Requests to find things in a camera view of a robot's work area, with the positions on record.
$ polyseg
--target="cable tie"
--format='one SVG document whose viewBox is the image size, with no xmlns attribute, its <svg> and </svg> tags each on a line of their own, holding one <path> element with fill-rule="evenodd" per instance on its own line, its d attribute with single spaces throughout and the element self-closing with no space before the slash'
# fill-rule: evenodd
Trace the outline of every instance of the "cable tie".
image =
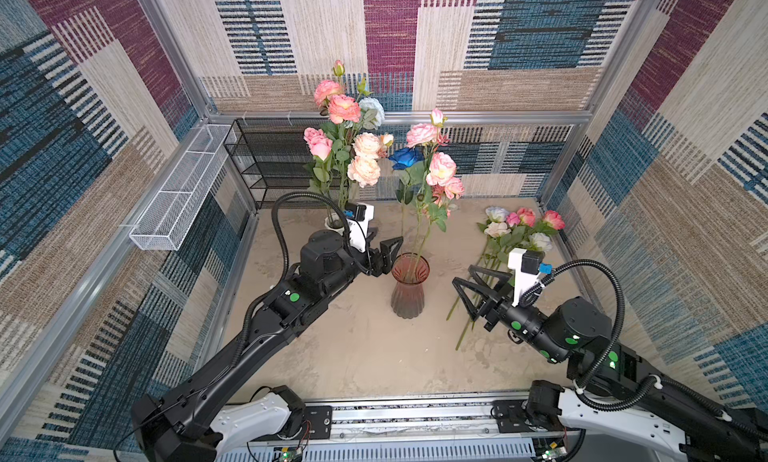
<svg viewBox="0 0 768 462">
<path fill-rule="evenodd" d="M 661 390 L 664 388 L 663 385 L 661 385 L 661 377 L 659 377 L 656 374 L 651 374 L 651 377 L 656 377 L 656 384 L 654 384 L 654 387 L 656 387 L 658 390 Z"/>
</svg>

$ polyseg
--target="beige floor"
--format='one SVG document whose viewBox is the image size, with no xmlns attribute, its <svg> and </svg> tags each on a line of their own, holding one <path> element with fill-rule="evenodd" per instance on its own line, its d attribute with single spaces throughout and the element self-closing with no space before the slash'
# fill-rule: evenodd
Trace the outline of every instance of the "beige floor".
<svg viewBox="0 0 768 462">
<path fill-rule="evenodd" d="M 380 229 L 374 243 L 378 246 L 379 240 L 400 235 L 400 208 L 397 202 L 374 205 L 373 225 Z M 424 284 L 423 313 L 411 320 L 397 317 L 389 307 L 394 278 L 359 275 L 328 312 L 272 357 L 233 401 L 247 400 L 261 385 L 280 384 L 288 385 L 302 398 L 526 388 L 540 378 L 566 384 L 565 364 L 548 364 L 526 344 L 512 344 L 501 325 L 489 333 L 478 323 L 455 350 L 467 315 L 457 308 L 446 321 L 456 300 L 451 280 L 466 277 L 467 266 L 480 255 L 485 236 L 475 223 L 485 220 L 485 207 L 490 205 L 537 210 L 532 198 L 461 200 L 448 220 L 447 233 L 433 231 L 425 246 L 431 273 Z M 299 249 L 308 237 L 322 227 L 324 214 L 321 210 L 280 211 L 292 262 L 298 260 Z M 276 282 L 281 260 L 269 213 L 264 212 L 230 314 L 226 340 L 240 330 L 250 301 Z M 559 265 L 563 258 L 555 249 L 545 261 Z M 577 294 L 574 280 L 566 273 L 544 291 L 538 306 L 548 314 Z"/>
</svg>

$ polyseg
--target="pink glass vase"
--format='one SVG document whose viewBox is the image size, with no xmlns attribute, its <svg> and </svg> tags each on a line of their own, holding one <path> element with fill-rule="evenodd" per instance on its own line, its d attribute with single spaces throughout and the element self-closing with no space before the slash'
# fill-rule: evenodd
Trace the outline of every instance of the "pink glass vase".
<svg viewBox="0 0 768 462">
<path fill-rule="evenodd" d="M 397 280 L 392 291 L 392 310 L 402 318 L 414 318 L 424 310 L 424 287 L 429 276 L 429 264 L 424 257 L 416 261 L 416 254 L 400 254 L 392 266 L 392 276 Z"/>
</svg>

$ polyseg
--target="white wire mesh basket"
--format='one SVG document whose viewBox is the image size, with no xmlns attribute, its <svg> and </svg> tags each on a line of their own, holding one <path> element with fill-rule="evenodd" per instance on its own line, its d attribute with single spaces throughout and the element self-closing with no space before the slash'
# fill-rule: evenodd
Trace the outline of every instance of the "white wire mesh basket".
<svg viewBox="0 0 768 462">
<path fill-rule="evenodd" d="M 235 143 L 226 125 L 206 125 L 197 133 L 152 202 L 130 231 L 141 250 L 178 250 L 203 206 L 227 158 L 226 143 Z"/>
</svg>

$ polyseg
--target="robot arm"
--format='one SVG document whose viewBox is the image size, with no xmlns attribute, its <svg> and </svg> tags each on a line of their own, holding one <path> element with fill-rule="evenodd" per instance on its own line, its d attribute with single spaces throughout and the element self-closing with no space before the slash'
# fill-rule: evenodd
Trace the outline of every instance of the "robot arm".
<svg viewBox="0 0 768 462">
<path fill-rule="evenodd" d="M 617 324 L 611 327 L 609 317 L 590 301 L 572 298 L 549 316 L 539 311 L 534 298 L 552 282 L 554 275 L 562 273 L 558 268 L 549 275 L 551 268 L 541 264 L 543 255 L 516 248 L 509 258 L 514 279 L 506 272 L 471 266 L 473 282 L 453 280 L 471 320 L 484 318 L 488 331 L 501 322 L 513 342 L 531 345 L 551 364 L 568 360 L 568 378 L 574 381 L 576 390 L 536 380 L 526 407 L 527 417 L 534 425 L 552 429 L 597 428 L 680 460 L 761 460 L 760 439 L 768 438 L 768 420 L 762 411 L 726 409 L 667 377 L 618 342 Z M 574 261 L 566 265 L 601 264 Z M 605 266 L 600 270 L 608 271 L 606 275 L 612 277 Z M 481 274 L 490 275 L 497 282 L 491 287 Z M 476 306 L 466 295 L 466 288 L 479 294 Z M 623 299 L 617 302 L 617 313 L 622 314 Z M 577 380 L 584 386 L 579 387 Z M 620 402 L 605 404 L 591 400 L 584 390 Z"/>
<path fill-rule="evenodd" d="M 308 195 L 287 194 L 273 207 L 273 222 L 284 251 L 277 210 L 284 200 L 298 196 Z M 341 215 L 331 200 L 317 194 L 309 197 Z M 373 234 L 368 236 L 367 226 L 372 207 L 348 204 L 345 208 L 351 220 L 360 217 L 357 221 L 362 224 L 350 223 L 343 236 L 330 230 L 312 234 L 301 249 L 300 263 L 251 305 L 262 304 L 253 315 L 246 314 L 240 335 L 161 398 L 146 394 L 134 404 L 131 418 L 136 438 L 150 461 L 212 461 L 261 435 L 278 433 L 289 438 L 300 429 L 304 404 L 288 388 L 274 389 L 263 399 L 236 409 L 222 408 L 270 357 L 307 330 L 358 274 L 378 277 L 392 269 L 402 237 L 381 242 L 380 249 L 370 248 Z M 285 252 L 283 257 L 287 264 Z"/>
</svg>

